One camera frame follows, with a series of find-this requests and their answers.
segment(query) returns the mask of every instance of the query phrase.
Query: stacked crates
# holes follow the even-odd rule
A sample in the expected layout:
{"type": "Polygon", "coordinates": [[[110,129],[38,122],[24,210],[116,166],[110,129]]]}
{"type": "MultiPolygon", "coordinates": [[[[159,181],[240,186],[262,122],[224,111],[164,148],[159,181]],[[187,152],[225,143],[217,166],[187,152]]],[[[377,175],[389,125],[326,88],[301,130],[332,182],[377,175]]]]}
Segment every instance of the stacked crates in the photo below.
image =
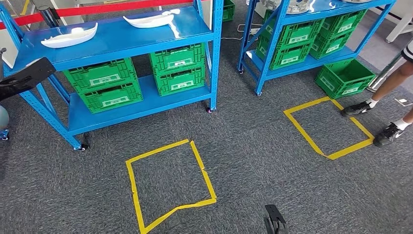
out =
{"type": "Polygon", "coordinates": [[[222,12],[222,22],[234,19],[235,4],[231,0],[224,0],[224,10],[222,12]]]}
{"type": "MultiPolygon", "coordinates": [[[[272,11],[266,11],[264,22],[271,14],[272,11]]],[[[265,59],[267,54],[274,22],[274,19],[272,19],[258,37],[256,54],[262,60],[265,59]]],[[[323,22],[324,19],[318,19],[284,26],[278,38],[274,56],[271,59],[270,70],[303,62],[310,52],[323,22]]]]}
{"type": "Polygon", "coordinates": [[[326,18],[310,50],[311,56],[320,59],[344,48],[366,12],[362,10],[326,18]]]}
{"type": "Polygon", "coordinates": [[[203,43],[150,53],[150,63],[160,96],[204,85],[203,43]]]}
{"type": "Polygon", "coordinates": [[[336,99],[362,92],[374,78],[372,71],[350,58],[324,65],[316,78],[316,84],[329,97],[336,99]]]}
{"type": "Polygon", "coordinates": [[[92,113],[143,100],[131,58],[63,71],[92,113]]]}

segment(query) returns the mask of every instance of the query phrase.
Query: yellow floor tape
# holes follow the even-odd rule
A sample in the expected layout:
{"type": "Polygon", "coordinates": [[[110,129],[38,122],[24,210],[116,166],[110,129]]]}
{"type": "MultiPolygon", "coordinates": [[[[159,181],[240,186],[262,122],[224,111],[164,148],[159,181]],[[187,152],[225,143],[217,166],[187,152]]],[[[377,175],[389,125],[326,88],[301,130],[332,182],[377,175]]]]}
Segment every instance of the yellow floor tape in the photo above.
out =
{"type": "Polygon", "coordinates": [[[332,153],[330,155],[325,155],[321,149],[315,144],[315,142],[311,139],[311,137],[305,132],[305,130],[301,127],[301,125],[294,119],[294,117],[291,115],[291,113],[305,109],[310,106],[314,106],[317,104],[320,104],[321,102],[324,101],[332,101],[336,107],[338,107],[340,110],[343,110],[344,108],[338,103],[336,100],[330,99],[329,97],[323,97],[308,103],[304,103],[302,105],[293,107],[291,109],[285,110],[284,114],[287,116],[287,118],[290,119],[290,121],[294,124],[294,126],[298,129],[298,131],[303,135],[303,137],[307,140],[307,142],[313,147],[314,151],[316,151],[318,154],[327,157],[331,160],[337,159],[339,157],[345,156],[351,152],[354,152],[356,150],[359,150],[361,148],[364,148],[368,145],[371,145],[373,143],[374,136],[363,126],[358,122],[354,117],[351,117],[350,120],[365,134],[369,137],[369,139],[362,141],[360,143],[357,143],[355,145],[352,145],[350,147],[347,147],[343,150],[340,150],[338,152],[332,153]]]}
{"type": "Polygon", "coordinates": [[[215,191],[214,191],[214,189],[213,189],[213,187],[212,187],[212,184],[211,184],[211,181],[210,181],[210,179],[209,179],[209,177],[208,177],[208,174],[207,174],[207,172],[204,170],[205,167],[204,167],[204,164],[203,164],[203,162],[202,162],[202,160],[201,160],[201,157],[199,156],[198,150],[196,149],[195,143],[194,143],[193,141],[191,141],[191,142],[190,142],[190,145],[191,145],[192,151],[193,151],[193,153],[194,153],[194,155],[195,155],[195,158],[196,158],[196,160],[197,160],[197,162],[198,162],[199,168],[201,169],[201,173],[202,173],[202,175],[203,175],[203,177],[204,177],[204,180],[205,180],[205,183],[206,183],[206,185],[207,185],[207,187],[208,187],[208,190],[209,190],[209,193],[210,193],[210,195],[211,195],[211,198],[210,198],[210,199],[207,199],[207,200],[199,201],[199,202],[194,203],[194,204],[187,204],[187,205],[182,205],[182,206],[175,207],[175,208],[173,208],[171,211],[169,211],[168,213],[164,214],[163,216],[157,218],[155,221],[153,221],[151,224],[149,224],[147,227],[145,227],[145,223],[144,223],[144,221],[143,221],[143,216],[142,216],[141,207],[140,207],[140,204],[139,204],[139,197],[138,197],[138,192],[137,192],[137,189],[136,189],[135,175],[133,174],[132,163],[135,162],[135,161],[137,161],[137,160],[139,160],[139,159],[142,159],[142,158],[151,156],[151,155],[153,155],[153,154],[159,153],[159,152],[161,152],[161,151],[164,151],[164,150],[167,150],[167,149],[170,149],[170,148],[173,148],[173,147],[177,147],[177,146],[179,146],[179,145],[186,144],[186,143],[188,143],[188,142],[189,142],[188,139],[181,140],[181,141],[179,141],[179,142],[176,142],[176,143],[173,143],[173,144],[170,144],[170,145],[163,146],[163,147],[161,147],[161,148],[159,148],[159,149],[152,150],[152,151],[149,151],[149,152],[147,152],[147,153],[138,155],[138,156],[133,157],[133,158],[131,158],[131,159],[129,159],[129,160],[126,161],[126,167],[127,167],[127,169],[128,169],[129,179],[131,180],[131,189],[132,189],[133,203],[134,203],[134,205],[135,205],[136,217],[137,217],[137,220],[138,220],[139,231],[140,231],[141,234],[146,234],[146,233],[148,233],[150,230],[152,230],[154,227],[156,227],[157,225],[159,225],[162,221],[164,221],[166,218],[168,218],[169,216],[171,216],[171,215],[172,215],[175,211],[177,211],[177,210],[187,209],[187,208],[191,208],[191,207],[206,206],[206,205],[209,205],[209,204],[213,204],[213,203],[215,203],[215,202],[217,201],[217,196],[216,196],[215,191]]]}

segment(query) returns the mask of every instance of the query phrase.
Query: black sneaker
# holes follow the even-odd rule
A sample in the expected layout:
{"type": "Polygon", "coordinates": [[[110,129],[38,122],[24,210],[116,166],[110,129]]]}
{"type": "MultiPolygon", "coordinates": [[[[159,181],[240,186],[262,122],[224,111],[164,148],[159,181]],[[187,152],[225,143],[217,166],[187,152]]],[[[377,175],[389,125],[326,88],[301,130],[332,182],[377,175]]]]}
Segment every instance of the black sneaker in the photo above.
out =
{"type": "Polygon", "coordinates": [[[340,113],[344,117],[356,116],[356,115],[359,115],[359,114],[362,114],[362,113],[366,113],[367,111],[369,111],[371,109],[372,108],[370,107],[370,105],[364,101],[364,102],[361,102],[359,104],[348,106],[348,107],[344,108],[344,110],[342,110],[340,113]]]}
{"type": "Polygon", "coordinates": [[[399,136],[403,134],[403,130],[399,129],[394,123],[391,123],[386,129],[381,131],[373,143],[375,146],[382,147],[384,145],[389,145],[393,143],[399,136]]]}

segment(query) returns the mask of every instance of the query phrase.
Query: shelf board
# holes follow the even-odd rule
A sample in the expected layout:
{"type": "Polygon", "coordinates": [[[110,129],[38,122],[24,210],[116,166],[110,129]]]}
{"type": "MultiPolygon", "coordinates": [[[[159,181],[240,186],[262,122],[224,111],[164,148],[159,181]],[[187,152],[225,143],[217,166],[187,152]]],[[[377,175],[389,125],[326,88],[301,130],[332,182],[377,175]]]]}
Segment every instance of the shelf board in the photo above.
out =
{"type": "Polygon", "coordinates": [[[376,6],[391,4],[393,2],[395,2],[395,0],[372,0],[366,3],[350,3],[341,0],[312,0],[310,10],[307,13],[297,15],[287,14],[283,23],[292,24],[309,20],[317,20],[376,6]]]}
{"type": "MultiPolygon", "coordinates": [[[[255,50],[247,51],[246,55],[252,60],[253,64],[261,72],[261,68],[263,67],[263,61],[255,54],[255,50]]],[[[268,70],[267,76],[264,80],[286,76],[289,74],[319,67],[326,63],[336,62],[343,59],[355,58],[356,56],[356,53],[346,46],[342,50],[332,53],[321,59],[315,59],[311,55],[308,55],[304,62],[282,67],[276,70],[268,70]]]]}
{"type": "Polygon", "coordinates": [[[89,111],[77,93],[72,93],[69,106],[69,134],[81,134],[211,98],[206,84],[203,87],[161,97],[152,75],[138,80],[143,101],[96,114],[89,111]]]}
{"type": "MultiPolygon", "coordinates": [[[[97,21],[97,32],[91,40],[65,48],[48,48],[40,42],[70,33],[73,28],[92,28],[96,22],[26,32],[12,73],[42,57],[47,57],[58,71],[63,71],[213,40],[213,32],[193,6],[177,9],[179,14],[174,14],[170,25],[155,28],[135,28],[122,17],[97,21]]],[[[160,14],[162,11],[127,17],[136,19],[160,14]]]]}

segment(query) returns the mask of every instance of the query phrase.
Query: crate label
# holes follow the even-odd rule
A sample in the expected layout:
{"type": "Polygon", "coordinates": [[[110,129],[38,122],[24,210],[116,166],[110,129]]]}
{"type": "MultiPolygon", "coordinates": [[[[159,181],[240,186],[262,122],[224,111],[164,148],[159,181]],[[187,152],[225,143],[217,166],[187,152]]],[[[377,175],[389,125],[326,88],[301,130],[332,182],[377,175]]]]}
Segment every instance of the crate label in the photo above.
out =
{"type": "Polygon", "coordinates": [[[318,51],[319,50],[319,45],[313,44],[313,46],[311,46],[312,50],[318,51]]]}
{"type": "Polygon", "coordinates": [[[330,25],[329,23],[324,22],[322,27],[325,28],[325,29],[327,29],[327,30],[329,30],[329,29],[330,29],[330,26],[331,26],[331,25],[330,25]]]}
{"type": "Polygon", "coordinates": [[[340,45],[335,45],[333,47],[328,48],[328,50],[325,52],[326,54],[335,51],[336,49],[340,48],[340,45]]]}
{"type": "Polygon", "coordinates": [[[348,89],[348,90],[346,90],[346,91],[344,91],[344,92],[343,92],[343,95],[344,95],[344,94],[350,94],[350,93],[353,93],[353,92],[357,91],[357,90],[358,90],[358,88],[359,88],[359,87],[357,87],[357,88],[353,88],[353,89],[348,89]]]}
{"type": "Polygon", "coordinates": [[[272,27],[270,25],[267,25],[265,29],[267,30],[267,32],[272,34],[272,27]]]}
{"type": "Polygon", "coordinates": [[[194,85],[194,83],[193,83],[192,80],[190,80],[190,81],[183,82],[183,83],[180,83],[180,84],[171,85],[170,89],[171,90],[177,90],[177,89],[182,89],[182,88],[189,87],[189,86],[192,86],[192,85],[194,85]]]}
{"type": "Polygon", "coordinates": [[[260,47],[260,51],[261,51],[261,53],[263,53],[264,55],[266,55],[267,54],[267,50],[266,49],[264,49],[264,47],[260,47]]]}
{"type": "Polygon", "coordinates": [[[192,58],[187,58],[187,59],[184,59],[184,60],[181,60],[181,61],[169,62],[168,63],[168,69],[188,65],[188,64],[191,64],[191,63],[193,63],[192,58]]]}
{"type": "Polygon", "coordinates": [[[91,79],[91,80],[89,80],[89,82],[91,83],[91,86],[94,86],[94,85],[99,85],[99,84],[103,84],[103,83],[106,83],[106,82],[111,82],[111,81],[115,81],[115,80],[119,80],[119,79],[120,79],[119,74],[114,74],[114,75],[107,76],[107,77],[91,79]]]}
{"type": "Polygon", "coordinates": [[[124,96],[124,97],[121,97],[121,98],[116,98],[116,99],[112,99],[112,100],[108,100],[108,101],[103,101],[102,105],[103,105],[103,107],[112,106],[112,105],[115,105],[115,104],[118,104],[118,103],[121,103],[121,102],[125,102],[125,101],[129,101],[128,96],[124,96]]]}
{"type": "Polygon", "coordinates": [[[349,30],[352,26],[353,26],[353,23],[347,24],[346,26],[341,27],[341,28],[338,30],[338,33],[341,33],[341,32],[344,32],[344,31],[346,31],[346,30],[349,30]]]}
{"type": "Polygon", "coordinates": [[[320,79],[331,91],[334,91],[334,86],[325,78],[321,77],[320,79]]]}
{"type": "Polygon", "coordinates": [[[304,35],[304,36],[301,36],[301,37],[291,38],[290,42],[288,44],[296,43],[296,42],[307,40],[307,39],[308,39],[308,34],[304,35]]]}
{"type": "Polygon", "coordinates": [[[292,57],[292,58],[284,59],[284,60],[281,61],[281,65],[286,64],[286,63],[291,63],[291,62],[298,61],[298,59],[299,59],[299,56],[295,56],[295,57],[292,57]]]}

